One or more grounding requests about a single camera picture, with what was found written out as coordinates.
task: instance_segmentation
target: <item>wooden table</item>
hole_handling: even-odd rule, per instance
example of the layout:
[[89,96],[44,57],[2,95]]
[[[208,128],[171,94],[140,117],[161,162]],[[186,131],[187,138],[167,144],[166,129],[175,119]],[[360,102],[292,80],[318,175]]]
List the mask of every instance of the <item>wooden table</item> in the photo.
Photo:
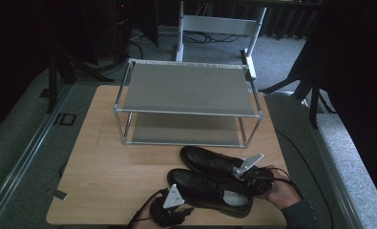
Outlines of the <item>wooden table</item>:
[[[181,146],[126,145],[121,143],[114,116],[118,86],[98,87],[47,214],[51,224],[124,225],[147,198],[168,188],[167,173],[186,168],[179,158]],[[259,94],[264,117],[248,148],[204,147],[228,156],[247,158],[264,153],[258,164],[286,170],[265,101]],[[183,225],[285,225],[280,210],[255,199],[249,216],[235,219],[215,210],[196,208]]]

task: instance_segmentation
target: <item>black shoe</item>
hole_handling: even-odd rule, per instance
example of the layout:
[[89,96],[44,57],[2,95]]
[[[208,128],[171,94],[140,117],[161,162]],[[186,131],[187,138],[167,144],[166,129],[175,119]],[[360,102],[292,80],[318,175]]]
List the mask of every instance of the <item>black shoe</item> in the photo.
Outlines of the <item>black shoe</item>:
[[265,168],[253,166],[241,177],[236,177],[233,173],[234,167],[240,168],[243,163],[243,160],[239,158],[225,156],[196,146],[182,147],[179,155],[185,165],[195,172],[227,177],[241,182],[246,187],[243,194],[247,196],[259,196],[272,187],[274,176]]
[[176,184],[185,201],[198,208],[215,209],[234,218],[245,218],[253,199],[242,194],[244,188],[235,180],[173,169],[167,175],[170,185]]

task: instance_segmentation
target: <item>hand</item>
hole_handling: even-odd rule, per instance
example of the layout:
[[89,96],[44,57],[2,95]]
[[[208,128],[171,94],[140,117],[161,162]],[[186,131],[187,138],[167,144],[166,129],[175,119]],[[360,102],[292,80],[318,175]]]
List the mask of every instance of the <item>hand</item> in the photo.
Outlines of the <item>hand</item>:
[[[287,177],[282,176],[278,170],[274,169],[275,166],[269,165],[265,168],[270,169],[269,171],[271,171],[275,178],[288,180]],[[261,196],[258,196],[258,198],[263,198],[270,201],[280,210],[302,200],[290,184],[279,180],[274,180],[271,190]]]
[[169,229],[170,227],[160,227],[151,219],[152,215],[150,214],[150,206],[155,201],[156,198],[153,198],[142,210],[140,216],[136,220],[144,219],[141,221],[135,222],[134,229]]

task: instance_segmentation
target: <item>gray carpet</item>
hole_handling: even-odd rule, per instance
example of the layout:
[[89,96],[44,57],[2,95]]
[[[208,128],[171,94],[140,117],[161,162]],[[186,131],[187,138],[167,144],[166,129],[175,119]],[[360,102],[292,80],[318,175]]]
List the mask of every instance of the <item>gray carpet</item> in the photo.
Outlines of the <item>gray carpet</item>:
[[[145,59],[174,59],[175,45],[177,44],[177,39],[174,36],[163,35],[160,38],[159,47],[154,46],[144,37],[139,37],[134,41],[142,48]],[[246,48],[248,42],[248,37],[240,37],[236,41],[225,43],[206,45],[186,43],[184,61],[240,64],[240,50]],[[265,88],[285,79],[303,44],[304,40],[276,40],[270,37],[260,37],[253,53],[258,75],[257,88]],[[129,55],[140,58],[142,53],[136,45],[131,45]],[[119,66],[117,69],[103,74],[114,78],[114,84],[119,84],[123,72],[124,67]],[[60,109],[61,115],[67,114],[68,117],[75,115],[74,125],[53,123],[39,146],[37,154],[32,159],[30,167],[16,187],[5,210],[1,213],[1,229],[60,228],[58,225],[49,225],[45,220],[52,201],[52,197],[46,192],[58,185],[60,168],[70,156],[93,98],[94,90],[100,84],[102,82],[98,82],[82,72],[78,73],[78,80],[72,86]],[[0,127],[0,187],[21,152],[27,148],[38,125],[46,118],[48,101],[46,98],[39,98],[39,94],[47,85],[47,73],[35,78],[28,91]],[[297,83],[288,85],[283,88],[283,91],[293,92],[296,86]],[[279,132],[277,136],[289,173],[314,207],[323,228],[331,228],[331,223],[334,224],[334,228],[347,228],[346,220],[325,175],[325,168],[319,154],[316,153],[318,149],[315,139],[310,136],[310,125],[305,118],[307,108],[290,94],[270,94],[267,96],[266,102],[274,127]],[[306,163],[313,174],[309,173]],[[317,177],[318,184],[315,183],[313,176]],[[331,221],[330,212],[332,212],[333,221]],[[106,225],[72,225],[65,226],[65,228],[107,227]]]

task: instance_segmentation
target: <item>electrical wire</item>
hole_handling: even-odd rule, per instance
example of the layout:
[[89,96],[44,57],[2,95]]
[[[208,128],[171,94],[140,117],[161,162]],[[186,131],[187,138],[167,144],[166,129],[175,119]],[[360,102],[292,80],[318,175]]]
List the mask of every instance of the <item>electrical wire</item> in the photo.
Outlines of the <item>electrical wire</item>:
[[295,150],[297,151],[297,153],[299,154],[299,156],[301,157],[302,161],[304,162],[304,165],[306,166],[307,170],[309,171],[309,174],[312,176],[313,178],[313,181],[315,182],[317,188],[319,189],[319,192],[323,198],[323,201],[325,202],[325,206],[327,208],[327,211],[329,213],[329,217],[330,217],[330,228],[334,228],[334,219],[333,219],[333,212],[328,204],[328,200],[327,198],[325,197],[325,194],[322,190],[322,187],[319,185],[319,182],[317,181],[316,177],[314,176],[309,164],[307,163],[306,159],[304,158],[304,156],[302,155],[301,153],[301,150],[296,146],[296,144],[287,136],[285,135],[284,133],[280,132],[280,131],[277,131],[275,130],[275,132],[281,136],[283,136],[294,148]]

